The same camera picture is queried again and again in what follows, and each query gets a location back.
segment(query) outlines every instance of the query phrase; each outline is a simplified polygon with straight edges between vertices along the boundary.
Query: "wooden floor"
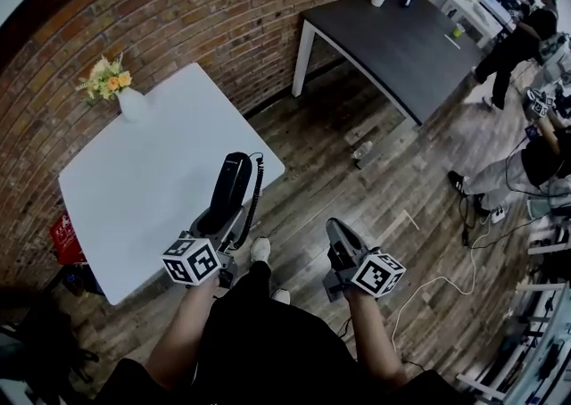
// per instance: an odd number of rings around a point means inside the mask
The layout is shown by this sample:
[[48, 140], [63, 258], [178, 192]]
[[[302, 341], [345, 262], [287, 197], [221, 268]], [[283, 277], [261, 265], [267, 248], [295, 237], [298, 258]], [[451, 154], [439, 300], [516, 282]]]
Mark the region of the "wooden floor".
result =
[[[426, 281], [447, 276], [468, 289], [469, 250], [460, 243], [459, 198], [446, 173], [473, 172], [506, 157], [522, 138], [525, 122], [514, 87], [503, 113], [460, 102], [465, 94], [456, 95], [419, 132], [406, 135], [389, 156], [361, 171], [352, 163], [352, 151], [390, 132], [401, 118], [348, 63], [311, 81], [300, 98], [288, 96], [254, 117], [252, 126], [286, 172], [261, 198], [251, 238], [236, 256], [241, 270], [252, 239], [267, 236], [275, 285], [290, 290], [293, 305], [338, 331], [349, 316], [347, 305], [330, 304], [321, 285], [329, 269], [325, 223], [337, 217], [369, 246], [380, 245], [408, 269], [379, 300], [390, 331], [399, 308]], [[482, 243], [521, 224], [524, 216], [522, 203], [512, 206], [507, 220], [492, 227]], [[471, 241], [486, 229], [478, 224]], [[494, 247], [476, 250], [472, 295], [460, 295], [443, 280], [424, 288], [401, 316], [396, 344], [402, 357], [438, 370], [453, 384], [457, 373], [488, 361], [501, 340], [514, 287], [528, 268], [523, 245], [521, 229]], [[184, 291], [162, 275], [112, 307], [96, 295], [76, 298], [57, 289], [56, 298], [71, 314], [81, 346], [102, 358], [87, 370], [94, 383], [78, 388], [93, 394], [121, 358], [145, 360]], [[345, 338], [354, 354], [351, 327]], [[418, 372], [411, 365], [408, 369], [412, 375]]]

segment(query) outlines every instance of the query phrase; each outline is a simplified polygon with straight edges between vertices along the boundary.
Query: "brick wall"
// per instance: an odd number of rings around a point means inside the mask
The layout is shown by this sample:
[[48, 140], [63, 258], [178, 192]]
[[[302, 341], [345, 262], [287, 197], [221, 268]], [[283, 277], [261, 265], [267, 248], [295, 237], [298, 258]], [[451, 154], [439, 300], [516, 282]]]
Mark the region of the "brick wall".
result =
[[[71, 0], [0, 73], [0, 274], [38, 287], [56, 271], [57, 176], [119, 112], [74, 86], [100, 54], [124, 52], [146, 92], [199, 62], [240, 112], [292, 82], [299, 12], [334, 0]], [[311, 67], [335, 58], [316, 43]]]

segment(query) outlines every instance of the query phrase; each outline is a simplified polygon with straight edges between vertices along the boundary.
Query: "yellow flower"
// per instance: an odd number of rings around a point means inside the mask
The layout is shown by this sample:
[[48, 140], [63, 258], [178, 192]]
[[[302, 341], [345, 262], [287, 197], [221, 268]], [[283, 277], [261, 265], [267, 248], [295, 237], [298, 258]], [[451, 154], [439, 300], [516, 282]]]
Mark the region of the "yellow flower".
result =
[[122, 87], [128, 87], [131, 84], [131, 74], [128, 70], [125, 70], [123, 73], [119, 74], [118, 76], [119, 84]]
[[119, 79], [117, 77], [111, 77], [107, 80], [107, 87], [111, 89], [111, 91], [119, 89]]

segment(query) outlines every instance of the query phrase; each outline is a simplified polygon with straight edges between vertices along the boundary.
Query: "dark gray table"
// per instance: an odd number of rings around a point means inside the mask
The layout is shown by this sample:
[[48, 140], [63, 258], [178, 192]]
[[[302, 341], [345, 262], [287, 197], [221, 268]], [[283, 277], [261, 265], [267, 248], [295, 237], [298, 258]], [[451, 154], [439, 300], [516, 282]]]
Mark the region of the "dark gray table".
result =
[[450, 39], [455, 23], [428, 0], [402, 8], [385, 0], [340, 0], [302, 13], [302, 39], [294, 96], [302, 92], [315, 33], [352, 62], [404, 115], [404, 122], [357, 162], [363, 169], [415, 125], [421, 126], [448, 99], [482, 57], [466, 35]]

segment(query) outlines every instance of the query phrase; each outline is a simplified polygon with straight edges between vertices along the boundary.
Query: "white cable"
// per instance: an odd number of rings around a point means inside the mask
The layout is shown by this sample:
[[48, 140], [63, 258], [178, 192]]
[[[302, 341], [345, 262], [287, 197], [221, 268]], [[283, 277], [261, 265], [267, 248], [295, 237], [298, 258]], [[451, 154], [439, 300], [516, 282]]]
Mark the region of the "white cable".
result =
[[428, 283], [424, 283], [423, 285], [419, 286], [418, 289], [414, 292], [413, 295], [411, 295], [411, 297], [404, 303], [404, 305], [402, 305], [401, 309], [399, 310], [399, 314], [396, 317], [396, 324], [394, 325], [394, 330], [393, 330], [393, 335], [391, 335], [391, 342], [393, 343], [393, 348], [394, 348], [394, 352], [396, 352], [396, 345], [394, 344], [394, 335], [396, 334], [396, 330], [399, 327], [399, 320], [401, 319], [401, 313], [404, 310], [404, 308], [409, 304], [409, 302], [414, 299], [414, 296], [417, 295], [417, 292], [420, 291], [423, 287], [431, 285], [434, 281], [438, 281], [440, 279], [445, 280], [446, 282], [450, 283], [452, 286], [454, 286], [456, 288], [456, 290], [461, 293], [462, 295], [470, 295], [474, 292], [474, 288], [476, 286], [476, 263], [474, 262], [474, 247], [476, 246], [476, 244], [482, 240], [483, 238], [487, 237], [490, 234], [490, 229], [492, 227], [492, 222], [490, 222], [488, 224], [488, 232], [486, 232], [483, 236], [479, 236], [473, 243], [472, 243], [472, 247], [470, 248], [470, 260], [472, 261], [472, 267], [474, 268], [474, 273], [472, 275], [472, 287], [470, 288], [470, 290], [465, 293], [464, 291], [462, 291], [459, 287], [457, 287], [456, 285], [454, 285], [452, 283], [452, 281], [450, 281], [450, 279], [448, 279], [447, 277], [437, 277], [435, 279], [430, 280]]

